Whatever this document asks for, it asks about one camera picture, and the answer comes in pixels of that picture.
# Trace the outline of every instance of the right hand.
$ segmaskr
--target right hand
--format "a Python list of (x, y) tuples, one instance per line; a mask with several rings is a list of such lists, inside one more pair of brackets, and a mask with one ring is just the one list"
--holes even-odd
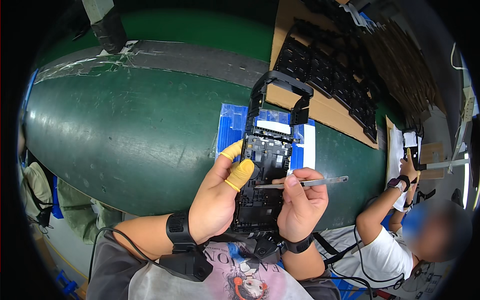
[(413, 159), (410, 148), (407, 148), (407, 160), (408, 161), (404, 160), (403, 158), (400, 159), (400, 175), (407, 176), (410, 182), (412, 182), (413, 180), (415, 180), (415, 178), (417, 178), (418, 173), (413, 166)]
[(272, 180), (284, 183), (283, 206), (277, 225), (280, 236), (295, 243), (306, 238), (317, 225), (328, 205), (326, 185), (302, 187), (300, 180), (323, 179), (323, 175), (310, 168), (293, 171), (285, 178)]

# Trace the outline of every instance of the white cable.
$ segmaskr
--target white cable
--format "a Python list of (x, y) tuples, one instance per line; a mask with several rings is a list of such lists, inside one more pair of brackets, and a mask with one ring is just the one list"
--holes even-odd
[(455, 53), (455, 46), (456, 46), (456, 42), (453, 43), (452, 53), (450, 54), (450, 64), (452, 65), (452, 67), (453, 67), (455, 70), (468, 70), (467, 68), (456, 67), (456, 66), (453, 65), (453, 54)]

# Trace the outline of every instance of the left hand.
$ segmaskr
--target left hand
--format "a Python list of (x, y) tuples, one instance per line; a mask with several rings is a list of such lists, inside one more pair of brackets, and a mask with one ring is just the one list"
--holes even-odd
[(253, 162), (244, 159), (232, 164), (240, 155), (243, 140), (220, 153), (202, 181), (189, 211), (190, 235), (197, 244), (222, 234), (230, 226), (235, 211), (235, 196), (253, 173)]

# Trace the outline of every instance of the watch strap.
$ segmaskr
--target watch strap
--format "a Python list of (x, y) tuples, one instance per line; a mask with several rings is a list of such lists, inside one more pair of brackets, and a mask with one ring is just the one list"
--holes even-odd
[(308, 249), (308, 247), (310, 247), (310, 244), (313, 242), (315, 238), (313, 237), (312, 234), (309, 234), (306, 238), (304, 238), (303, 240), (301, 241), (298, 241), (296, 243), (293, 243), (289, 240), (285, 240), (285, 244), (287, 245), (287, 250), (292, 252), (292, 253), (302, 253), (304, 252), (305, 250)]
[(408, 188), (410, 187), (410, 179), (408, 179), (408, 176), (407, 175), (400, 175), (400, 176), (397, 177), (397, 179), (405, 181), (407, 186), (403, 189), (403, 192), (408, 191)]

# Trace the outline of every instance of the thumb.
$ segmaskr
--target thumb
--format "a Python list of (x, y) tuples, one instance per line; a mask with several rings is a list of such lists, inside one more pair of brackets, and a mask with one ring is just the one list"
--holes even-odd
[(296, 212), (303, 214), (312, 209), (310, 201), (308, 201), (307, 195), (305, 195), (305, 191), (295, 175), (290, 174), (287, 176), (284, 189), (290, 197)]
[(244, 159), (242, 162), (231, 168), (231, 173), (225, 182), (237, 192), (247, 183), (253, 173), (255, 165), (250, 159)]

